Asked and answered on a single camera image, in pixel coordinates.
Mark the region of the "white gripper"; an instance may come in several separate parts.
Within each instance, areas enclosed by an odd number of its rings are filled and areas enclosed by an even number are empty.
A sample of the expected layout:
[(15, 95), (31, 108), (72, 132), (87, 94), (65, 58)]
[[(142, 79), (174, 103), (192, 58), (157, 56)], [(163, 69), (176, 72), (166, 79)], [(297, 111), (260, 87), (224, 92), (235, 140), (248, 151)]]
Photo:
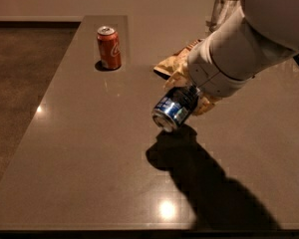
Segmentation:
[(189, 53), (187, 63), (173, 67), (164, 88), (186, 87), (189, 79), (204, 94), (198, 98), (194, 116), (212, 110), (221, 98), (232, 96), (253, 76), (256, 56), (245, 41), (204, 40)]

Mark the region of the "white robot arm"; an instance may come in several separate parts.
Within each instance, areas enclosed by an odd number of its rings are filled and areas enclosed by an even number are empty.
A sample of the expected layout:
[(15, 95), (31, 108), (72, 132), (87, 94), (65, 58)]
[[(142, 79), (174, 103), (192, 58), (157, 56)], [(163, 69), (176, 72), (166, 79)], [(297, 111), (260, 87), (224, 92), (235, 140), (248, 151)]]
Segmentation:
[(216, 99), (232, 96), (262, 70), (299, 54), (299, 0), (240, 0), (240, 6), (165, 83), (193, 84)]

